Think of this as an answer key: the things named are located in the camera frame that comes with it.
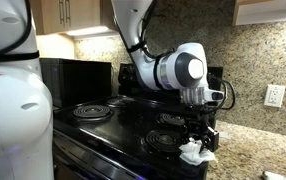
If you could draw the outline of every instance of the black appliance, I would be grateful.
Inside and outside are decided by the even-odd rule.
[[[76,179],[206,179],[208,163],[193,166],[179,158],[178,147],[198,136],[191,129],[204,125],[197,109],[180,105],[176,91],[141,90],[133,68],[120,68],[126,95],[54,111],[54,159]],[[222,76],[222,68],[212,71]]]
[[[40,58],[53,105],[66,107],[111,95],[111,63]]]

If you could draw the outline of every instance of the granite countertop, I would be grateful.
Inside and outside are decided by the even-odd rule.
[[[261,179],[265,170],[286,176],[286,136],[220,121],[216,129],[230,139],[220,138],[207,179]]]

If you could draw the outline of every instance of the wooden cabinet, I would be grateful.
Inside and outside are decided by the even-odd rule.
[[[30,0],[37,35],[95,26],[115,30],[111,0]]]
[[[233,25],[286,21],[286,0],[236,0]]]

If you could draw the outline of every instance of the granite backsplash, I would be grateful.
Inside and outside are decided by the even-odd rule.
[[[201,43],[208,65],[223,66],[236,89],[235,108],[218,119],[286,135],[286,91],[281,108],[263,105],[267,84],[286,86],[286,22],[232,26],[233,8],[232,0],[159,0],[146,32],[149,49]],[[119,64],[130,62],[120,37],[77,40],[75,56],[112,62],[117,93]]]

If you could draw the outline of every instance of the microwave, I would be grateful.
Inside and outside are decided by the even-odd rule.
[[[111,63],[40,58],[53,106],[63,108],[111,96]]]

